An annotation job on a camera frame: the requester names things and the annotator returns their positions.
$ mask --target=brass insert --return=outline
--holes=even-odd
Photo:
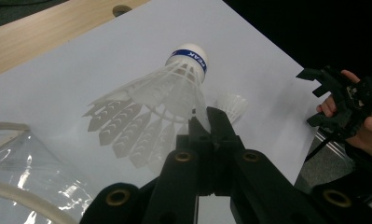
[[[326,189],[323,191],[324,198],[338,207],[347,208],[352,205],[351,199],[344,193],[334,190],[334,189]]]
[[[174,156],[174,158],[177,161],[190,161],[191,160],[191,154],[189,154],[188,152],[179,152]]]
[[[127,189],[116,189],[107,195],[106,202],[111,206],[121,206],[128,201],[130,196],[131,194]]]
[[[259,161],[259,157],[254,152],[243,153],[243,159],[246,161]]]

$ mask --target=clear plastic wrap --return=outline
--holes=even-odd
[[[44,211],[76,223],[96,193],[75,167],[56,158],[30,131],[0,130],[0,223],[55,223]]]

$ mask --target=shuttlecock cork base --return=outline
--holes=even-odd
[[[99,132],[101,146],[111,145],[118,158],[158,173],[191,117],[210,131],[201,90],[207,66],[199,46],[179,46],[164,67],[94,101],[88,131]]]

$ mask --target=white paper sheet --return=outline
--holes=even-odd
[[[222,1],[154,0],[0,76],[0,120],[22,122],[96,189],[155,176],[116,159],[88,133],[82,116],[97,98],[163,66],[183,43],[200,45],[210,65],[207,105],[232,91],[249,102],[234,128],[247,148],[265,153],[292,182],[315,130],[306,123],[318,84],[300,80],[302,67]],[[233,223],[228,199],[200,202],[200,223]]]

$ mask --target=cable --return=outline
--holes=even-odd
[[[25,3],[25,4],[0,4],[0,7],[26,7],[26,6],[32,6],[32,5],[39,5],[43,3],[50,2],[52,0],[45,0],[41,2],[33,2],[33,3]]]
[[[312,157],[314,157],[318,152],[320,152],[323,147],[325,147],[325,145],[327,145],[331,140],[333,140],[333,138],[337,136],[337,133],[334,132],[332,134],[330,134],[327,138],[324,139],[324,141],[319,144],[319,146],[317,146],[308,156],[307,158],[305,159],[304,162],[307,162],[308,160],[310,160]]]
[[[0,197],[20,203],[55,224],[77,224],[69,215],[37,195],[0,182]]]

